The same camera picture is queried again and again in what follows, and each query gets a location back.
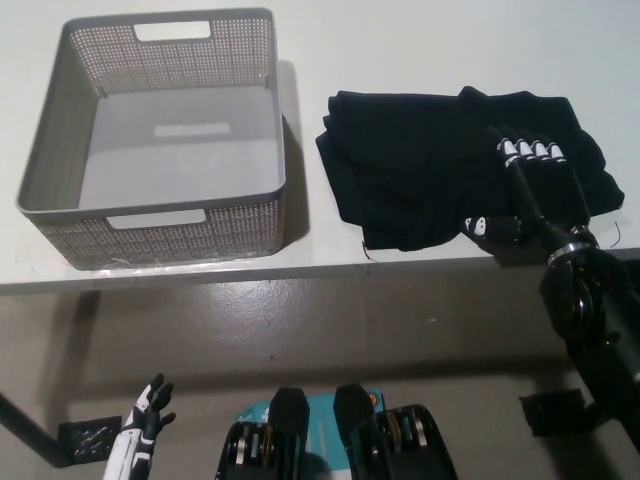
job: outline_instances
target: robotic arm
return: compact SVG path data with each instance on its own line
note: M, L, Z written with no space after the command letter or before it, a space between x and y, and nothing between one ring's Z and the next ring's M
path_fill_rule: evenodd
M517 217L469 218L480 246L536 239L548 260L540 293L555 331L594 398L583 425L619 420L640 452L640 298L624 264L600 250L571 164L549 139L493 133ZM549 200L549 189L561 201Z
M136 401L109 456L104 480L147 480L156 437L173 422L175 413L161 417L160 411L171 401L173 384L164 387L159 374Z

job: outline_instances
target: black cloth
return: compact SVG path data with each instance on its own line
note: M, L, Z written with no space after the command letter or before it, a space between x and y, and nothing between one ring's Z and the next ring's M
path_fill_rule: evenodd
M457 97L339 92L324 123L316 143L340 216L362 226L370 249L439 245L460 233L465 218L516 213L490 126L560 145L591 215L624 200L566 98L487 96L471 87Z

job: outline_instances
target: white table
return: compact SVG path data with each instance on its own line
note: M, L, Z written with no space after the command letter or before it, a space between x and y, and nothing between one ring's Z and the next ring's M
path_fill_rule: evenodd
M105 14L256 6L248 0L20 0L0 29L0 293L254 280L389 269L495 265L459 236L419 252L370 252L340 220L315 137L338 90L456 95L530 90L570 99L627 194L594 219L601 245L640 248L640 3L632 0L263 0L276 19L283 109L304 156L308 231L271 257L196 266L80 272L15 207L62 24Z

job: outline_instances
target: concrete floor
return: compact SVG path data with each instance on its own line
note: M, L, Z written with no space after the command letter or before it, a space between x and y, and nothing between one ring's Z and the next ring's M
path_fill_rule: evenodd
M545 316L539 269L398 274L0 297L0 391L54 432L125 414L159 371L177 421L151 478L210 479L235 415L281 385L360 381L388 406L431 410L462 480L637 479L611 423L533 438L519 396L579 386ZM0 428L0 479L99 479L54 470Z

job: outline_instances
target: teal box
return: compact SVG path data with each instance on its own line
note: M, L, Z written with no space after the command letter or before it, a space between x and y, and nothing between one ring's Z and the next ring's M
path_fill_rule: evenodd
M384 410L382 392L378 389L368 390L369 397L376 412ZM317 474L329 474L333 480L351 478L349 459L344 450L338 425L333 414L334 395L317 395L307 397L309 402L309 432L305 448L305 477L313 478ZM269 402L258 403L238 416L239 422L266 423L269 416Z

